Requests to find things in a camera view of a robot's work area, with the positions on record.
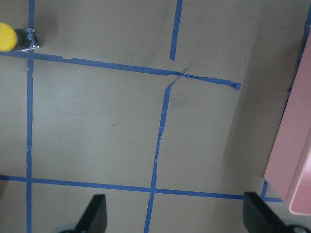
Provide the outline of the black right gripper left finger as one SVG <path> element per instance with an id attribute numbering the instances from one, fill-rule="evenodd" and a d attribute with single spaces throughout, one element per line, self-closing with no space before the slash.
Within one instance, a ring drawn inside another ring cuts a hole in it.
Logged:
<path id="1" fill-rule="evenodd" d="M 75 233 L 104 233 L 107 228 L 105 194 L 94 195 L 78 221 Z"/>

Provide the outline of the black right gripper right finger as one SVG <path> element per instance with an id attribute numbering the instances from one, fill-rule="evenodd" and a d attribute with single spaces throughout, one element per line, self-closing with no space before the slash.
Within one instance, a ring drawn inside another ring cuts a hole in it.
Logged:
<path id="1" fill-rule="evenodd" d="M 255 192 L 244 192 L 243 223 L 249 233 L 292 232 Z"/>

